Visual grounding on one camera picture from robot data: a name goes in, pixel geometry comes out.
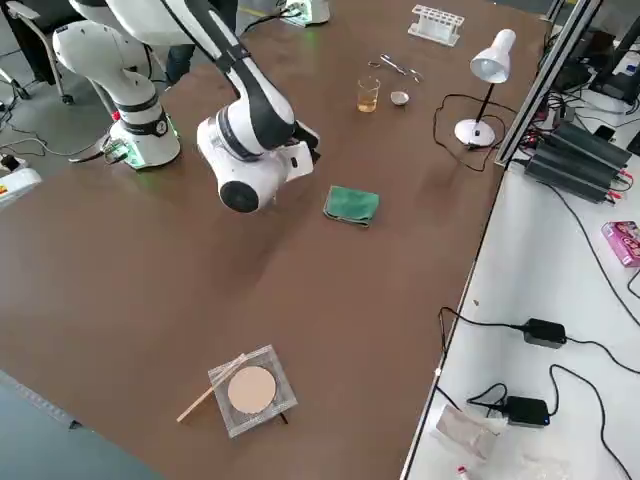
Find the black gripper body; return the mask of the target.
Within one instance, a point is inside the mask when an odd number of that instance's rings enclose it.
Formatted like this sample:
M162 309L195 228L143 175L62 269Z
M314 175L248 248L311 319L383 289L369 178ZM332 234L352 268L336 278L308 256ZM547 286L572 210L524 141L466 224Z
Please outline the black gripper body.
M299 142L304 142L307 145L311 156L311 161L313 164L316 164L321 157L321 154L317 151L320 143L319 134L303 122L297 121L293 138Z

